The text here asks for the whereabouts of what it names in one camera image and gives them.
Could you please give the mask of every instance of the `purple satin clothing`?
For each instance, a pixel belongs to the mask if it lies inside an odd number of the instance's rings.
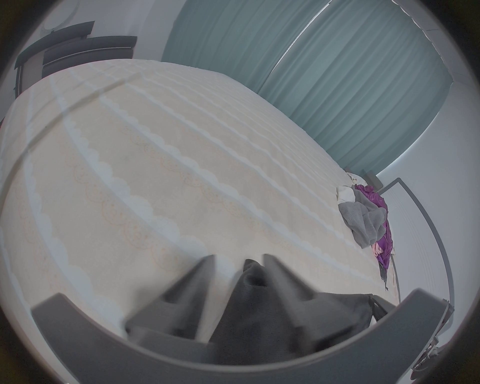
[[[388,225],[387,204],[382,196],[373,191],[373,187],[371,185],[364,187],[363,185],[355,184],[355,189],[358,189],[360,192],[362,192],[377,207],[385,208],[387,211],[387,220],[384,222],[386,232],[384,236],[377,241],[379,247],[383,249],[383,252],[377,256],[377,259],[385,268],[385,270],[387,270],[388,266],[390,265],[390,254],[392,253],[393,249],[392,233],[390,232],[390,226]]]

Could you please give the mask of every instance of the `beige bedding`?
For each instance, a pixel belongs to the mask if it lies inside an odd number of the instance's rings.
[[[1,298],[17,317],[63,292],[121,335],[125,317],[208,254],[203,339],[244,259],[263,253],[316,289],[398,303],[393,270],[386,291],[338,211],[350,177],[222,74],[146,60],[74,67],[22,93],[0,140]],[[39,340],[31,318],[22,327]]]

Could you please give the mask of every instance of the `gray cloth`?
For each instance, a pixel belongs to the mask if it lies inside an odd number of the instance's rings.
[[[353,189],[355,202],[338,205],[345,224],[352,230],[353,238],[362,248],[375,244],[385,234],[383,223],[387,219],[385,208],[379,208],[361,191]]]

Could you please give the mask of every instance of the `teal curtain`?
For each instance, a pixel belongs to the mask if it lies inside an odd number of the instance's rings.
[[[390,0],[188,0],[162,60],[241,82],[360,175],[400,156],[452,83],[431,42]]]
[[[223,73],[258,93],[328,0],[187,0],[162,61]]]

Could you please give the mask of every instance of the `curtain fold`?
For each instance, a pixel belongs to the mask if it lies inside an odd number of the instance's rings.
[[[428,127],[452,78],[389,0],[334,0],[259,91],[343,168],[380,172]]]
[[[400,156],[452,83],[431,42],[390,0],[187,0],[162,61],[239,81],[359,175]]]
[[[258,93],[328,0],[187,0],[162,61],[223,73]]]

